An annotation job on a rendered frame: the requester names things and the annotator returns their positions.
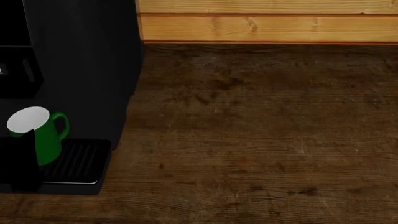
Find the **green mug white inside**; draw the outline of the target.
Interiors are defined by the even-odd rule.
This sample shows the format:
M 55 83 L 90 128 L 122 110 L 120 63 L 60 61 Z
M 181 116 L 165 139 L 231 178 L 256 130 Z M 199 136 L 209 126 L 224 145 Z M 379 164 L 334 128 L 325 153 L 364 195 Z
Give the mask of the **green mug white inside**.
M 64 120 L 64 129 L 57 132 L 55 120 Z M 68 136 L 70 123 L 64 113 L 50 114 L 49 110 L 41 106 L 31 106 L 16 111 L 6 123 L 12 137 L 19 138 L 33 130 L 35 134 L 35 151 L 39 166 L 53 162 L 62 152 L 62 139 Z

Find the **black coffee machine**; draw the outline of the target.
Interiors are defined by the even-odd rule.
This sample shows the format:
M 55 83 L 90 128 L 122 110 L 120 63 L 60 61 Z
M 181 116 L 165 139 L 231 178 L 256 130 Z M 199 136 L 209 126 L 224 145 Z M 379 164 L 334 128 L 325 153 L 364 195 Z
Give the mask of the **black coffee machine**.
M 65 139 L 115 150 L 144 59 L 136 16 L 133 0 L 0 0 L 0 138 L 41 106 L 66 115 Z

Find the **black ribbed drip tray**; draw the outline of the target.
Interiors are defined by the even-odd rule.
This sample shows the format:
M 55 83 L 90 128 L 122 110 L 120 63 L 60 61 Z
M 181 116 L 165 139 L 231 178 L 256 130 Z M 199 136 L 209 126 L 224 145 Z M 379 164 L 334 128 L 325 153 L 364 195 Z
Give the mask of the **black ribbed drip tray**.
M 39 167 L 43 182 L 37 193 L 99 194 L 111 153 L 111 141 L 106 139 L 64 139 L 58 158 Z

